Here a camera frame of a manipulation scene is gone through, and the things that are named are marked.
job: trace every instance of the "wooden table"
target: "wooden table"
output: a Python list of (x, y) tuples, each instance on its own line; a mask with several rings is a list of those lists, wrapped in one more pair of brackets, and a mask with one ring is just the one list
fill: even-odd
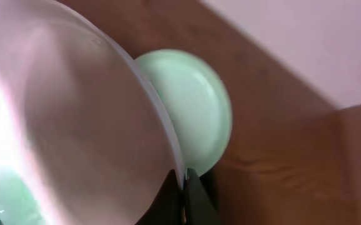
[(224, 224), (357, 224), (335, 109), (248, 37), (195, 0), (60, 2), (133, 58), (182, 49), (219, 73), (234, 115), (214, 168)]

